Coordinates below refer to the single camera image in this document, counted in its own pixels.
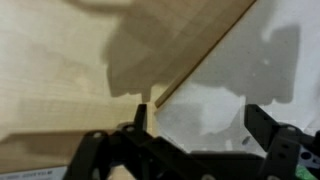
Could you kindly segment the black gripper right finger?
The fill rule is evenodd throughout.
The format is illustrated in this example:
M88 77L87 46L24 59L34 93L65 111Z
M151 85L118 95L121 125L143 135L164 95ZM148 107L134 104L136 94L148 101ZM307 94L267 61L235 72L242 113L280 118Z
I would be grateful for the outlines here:
M259 180L302 180L296 173L302 166L316 179L320 176L320 136L274 120L256 104L245 106L244 125L266 152Z

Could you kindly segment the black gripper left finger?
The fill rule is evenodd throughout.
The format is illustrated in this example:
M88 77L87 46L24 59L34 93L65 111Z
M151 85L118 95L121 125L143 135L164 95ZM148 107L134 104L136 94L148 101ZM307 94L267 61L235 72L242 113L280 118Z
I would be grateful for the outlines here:
M113 133L89 131L74 154L63 180L107 180L124 166L137 180L183 180L169 156L177 152L146 131L147 105L137 107L134 120Z

